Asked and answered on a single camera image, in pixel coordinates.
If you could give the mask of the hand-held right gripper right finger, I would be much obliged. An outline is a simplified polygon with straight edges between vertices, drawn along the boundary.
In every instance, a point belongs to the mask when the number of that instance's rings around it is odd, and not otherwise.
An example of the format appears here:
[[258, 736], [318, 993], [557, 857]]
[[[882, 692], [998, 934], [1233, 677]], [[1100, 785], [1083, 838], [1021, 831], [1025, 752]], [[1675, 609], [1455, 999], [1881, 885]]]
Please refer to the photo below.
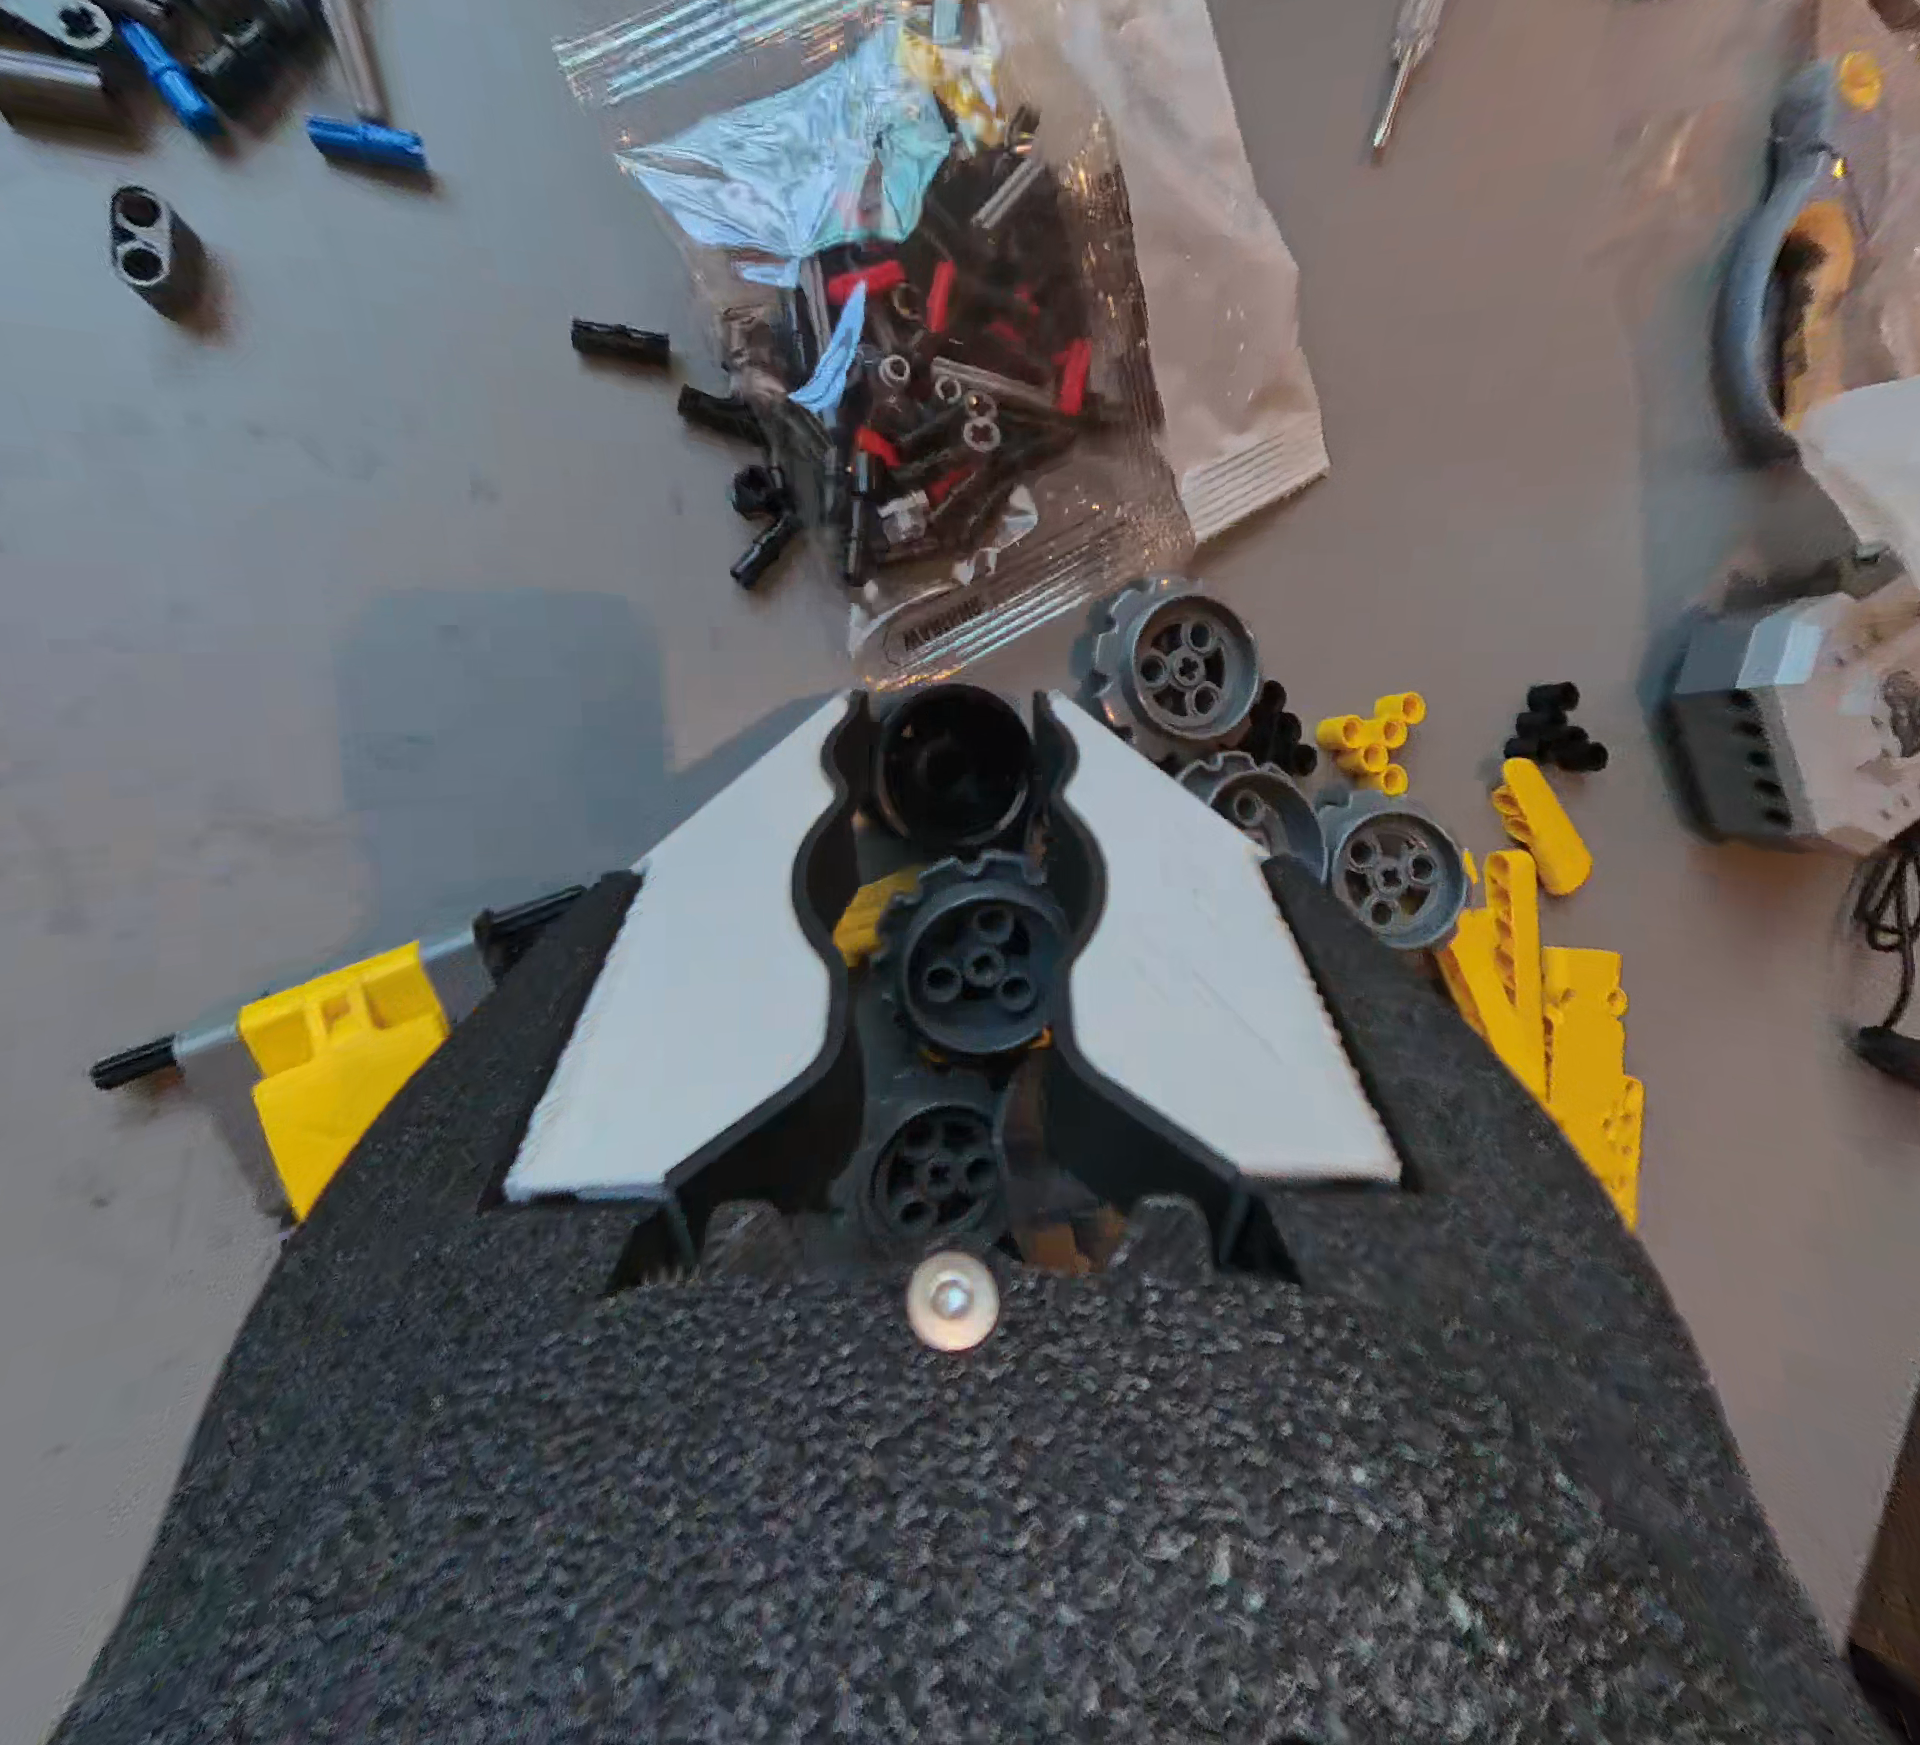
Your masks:
[[1268, 1189], [1401, 1189], [1270, 857], [1065, 692], [1034, 696], [1034, 738], [1069, 921], [1047, 1155], [1118, 1209], [1186, 1196], [1212, 1240], [1242, 1240]]

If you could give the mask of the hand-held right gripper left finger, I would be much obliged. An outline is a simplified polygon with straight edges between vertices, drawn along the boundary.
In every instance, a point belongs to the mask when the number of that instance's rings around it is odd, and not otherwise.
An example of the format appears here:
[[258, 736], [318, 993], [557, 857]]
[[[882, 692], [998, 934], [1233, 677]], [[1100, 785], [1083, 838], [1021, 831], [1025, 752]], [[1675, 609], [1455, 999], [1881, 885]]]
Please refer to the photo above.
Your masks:
[[641, 853], [507, 1202], [646, 1202], [699, 1240], [727, 1201], [828, 1201], [866, 1102], [832, 931], [861, 885], [871, 736], [866, 692], [828, 696]]

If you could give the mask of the small grey connector brick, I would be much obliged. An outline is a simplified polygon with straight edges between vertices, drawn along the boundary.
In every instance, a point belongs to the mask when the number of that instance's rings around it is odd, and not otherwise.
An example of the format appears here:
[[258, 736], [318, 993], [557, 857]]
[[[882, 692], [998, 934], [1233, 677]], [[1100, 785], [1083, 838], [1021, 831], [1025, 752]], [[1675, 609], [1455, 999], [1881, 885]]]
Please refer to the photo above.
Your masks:
[[108, 194], [108, 260], [162, 317], [186, 317], [199, 304], [204, 243], [176, 205], [145, 184], [119, 184]]

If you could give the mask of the bag of red black parts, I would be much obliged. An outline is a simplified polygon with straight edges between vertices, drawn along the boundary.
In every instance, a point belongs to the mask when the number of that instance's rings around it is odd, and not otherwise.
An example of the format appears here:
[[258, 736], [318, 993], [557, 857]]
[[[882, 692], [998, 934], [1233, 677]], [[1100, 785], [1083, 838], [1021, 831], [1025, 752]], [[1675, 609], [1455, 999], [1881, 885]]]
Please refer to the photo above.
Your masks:
[[1329, 476], [1210, 0], [661, 0], [557, 44], [712, 311], [734, 579], [958, 677]]

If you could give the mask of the thin black lead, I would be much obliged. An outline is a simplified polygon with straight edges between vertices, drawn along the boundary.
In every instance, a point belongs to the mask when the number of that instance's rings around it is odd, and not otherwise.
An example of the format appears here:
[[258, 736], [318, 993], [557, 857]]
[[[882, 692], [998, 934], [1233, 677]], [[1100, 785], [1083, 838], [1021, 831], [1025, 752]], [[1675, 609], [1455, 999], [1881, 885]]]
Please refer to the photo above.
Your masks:
[[1917, 1094], [1917, 825], [1859, 865], [1845, 907], [1845, 934], [1850, 946], [1884, 959], [1889, 974], [1876, 1011], [1845, 1026], [1848, 1051]]

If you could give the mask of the black tyre wheel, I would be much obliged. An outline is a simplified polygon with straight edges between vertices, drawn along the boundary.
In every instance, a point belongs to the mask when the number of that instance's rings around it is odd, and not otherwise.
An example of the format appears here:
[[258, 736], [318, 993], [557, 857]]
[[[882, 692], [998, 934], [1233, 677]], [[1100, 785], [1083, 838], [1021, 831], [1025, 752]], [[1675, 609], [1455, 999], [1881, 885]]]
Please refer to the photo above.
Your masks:
[[1021, 712], [975, 685], [910, 691], [875, 717], [869, 811], [938, 857], [1015, 848], [1036, 798]]

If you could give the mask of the black grey axle rod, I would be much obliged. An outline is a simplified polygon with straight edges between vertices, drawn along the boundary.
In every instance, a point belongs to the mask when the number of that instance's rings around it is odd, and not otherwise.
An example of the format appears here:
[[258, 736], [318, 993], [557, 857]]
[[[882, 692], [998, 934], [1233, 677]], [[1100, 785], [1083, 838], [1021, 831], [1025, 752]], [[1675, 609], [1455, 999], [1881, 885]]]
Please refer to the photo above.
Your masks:
[[[507, 909], [482, 909], [469, 923], [454, 928], [454, 934], [341, 963], [312, 974], [309, 986], [321, 986], [335, 974], [355, 981], [383, 970], [385, 959], [405, 970], [420, 965], [447, 1025], [460, 1025], [582, 892], [582, 885], [571, 885]], [[215, 1089], [251, 1084], [258, 1063], [245, 1051], [241, 1016], [212, 1011], [194, 1026], [119, 1047], [87, 1068], [87, 1079], [96, 1091], [122, 1091], [158, 1077], [180, 1077], [191, 1084]]]

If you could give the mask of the grey orange scissors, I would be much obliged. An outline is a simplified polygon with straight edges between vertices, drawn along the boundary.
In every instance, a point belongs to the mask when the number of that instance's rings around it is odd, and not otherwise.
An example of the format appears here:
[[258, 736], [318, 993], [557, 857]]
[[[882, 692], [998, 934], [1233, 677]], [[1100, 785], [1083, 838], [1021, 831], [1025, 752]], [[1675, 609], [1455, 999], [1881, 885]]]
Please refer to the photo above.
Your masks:
[[1806, 64], [1780, 92], [1761, 194], [1719, 276], [1709, 362], [1732, 451], [1803, 457], [1798, 427], [1840, 379], [1840, 317], [1886, 194], [1889, 93], [1881, 50]]

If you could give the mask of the pile of wheels and beams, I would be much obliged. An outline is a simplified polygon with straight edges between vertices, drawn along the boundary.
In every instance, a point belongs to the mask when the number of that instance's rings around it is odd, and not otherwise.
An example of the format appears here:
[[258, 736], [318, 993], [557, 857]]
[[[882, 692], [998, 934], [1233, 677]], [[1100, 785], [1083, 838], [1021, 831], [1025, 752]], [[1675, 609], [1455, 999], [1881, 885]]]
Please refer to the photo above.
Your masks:
[[1433, 958], [1460, 1017], [1637, 1227], [1644, 1083], [1624, 1074], [1621, 959], [1541, 934], [1541, 892], [1567, 896], [1593, 872], [1552, 787], [1531, 759], [1507, 766], [1495, 806], [1520, 848], [1476, 869], [1404, 798], [1404, 766], [1366, 771], [1358, 748], [1339, 764], [1355, 789], [1319, 807], [1329, 887], [1378, 941]]

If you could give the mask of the grey battery box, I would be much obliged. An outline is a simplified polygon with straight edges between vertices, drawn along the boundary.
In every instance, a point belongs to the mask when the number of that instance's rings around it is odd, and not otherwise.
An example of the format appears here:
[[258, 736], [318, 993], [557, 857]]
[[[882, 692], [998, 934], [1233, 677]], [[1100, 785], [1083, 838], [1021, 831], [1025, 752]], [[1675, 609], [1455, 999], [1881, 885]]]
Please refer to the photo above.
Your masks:
[[1697, 620], [1663, 713], [1705, 837], [1881, 850], [1917, 827], [1917, 579], [1859, 559], [1834, 590]]

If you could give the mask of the small clear handled tool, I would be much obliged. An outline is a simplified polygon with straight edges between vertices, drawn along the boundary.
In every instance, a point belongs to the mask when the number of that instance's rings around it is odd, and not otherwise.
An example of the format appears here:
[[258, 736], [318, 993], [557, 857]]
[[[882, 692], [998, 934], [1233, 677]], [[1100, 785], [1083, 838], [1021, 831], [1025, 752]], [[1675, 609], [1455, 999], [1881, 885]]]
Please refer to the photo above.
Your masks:
[[1389, 153], [1409, 82], [1421, 71], [1432, 44], [1436, 41], [1436, 29], [1442, 22], [1450, 0], [1401, 0], [1397, 23], [1389, 49], [1389, 72], [1385, 93], [1378, 99], [1378, 113], [1366, 138], [1366, 154], [1372, 164]]

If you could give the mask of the grey desk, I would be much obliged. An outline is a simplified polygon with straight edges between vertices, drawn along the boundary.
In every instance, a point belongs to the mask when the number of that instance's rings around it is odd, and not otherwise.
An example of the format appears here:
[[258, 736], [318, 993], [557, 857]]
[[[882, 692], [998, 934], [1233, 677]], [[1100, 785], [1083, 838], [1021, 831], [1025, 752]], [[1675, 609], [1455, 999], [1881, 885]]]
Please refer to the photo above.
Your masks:
[[[569, 317], [706, 346], [551, 41], [661, 0], [376, 0], [434, 189], [288, 124], [230, 159], [3, 126], [3, 1740], [128, 1602], [279, 1251], [219, 1118], [101, 1051], [636, 857], [847, 677], [810, 579], [732, 590], [727, 463]], [[1845, 864], [1697, 843], [1648, 656], [1826, 508], [1719, 457], [1705, 294], [1768, 0], [1450, 0], [1378, 164], [1401, 0], [1210, 0], [1303, 269], [1330, 473], [1204, 576], [1300, 712], [1427, 696], [1468, 846], [1522, 691], [1613, 764], [1554, 913], [1616, 947], [1639, 1231], [1845, 1638], [1917, 1377], [1917, 1108], [1839, 1042]], [[204, 243], [162, 317], [145, 184]]]

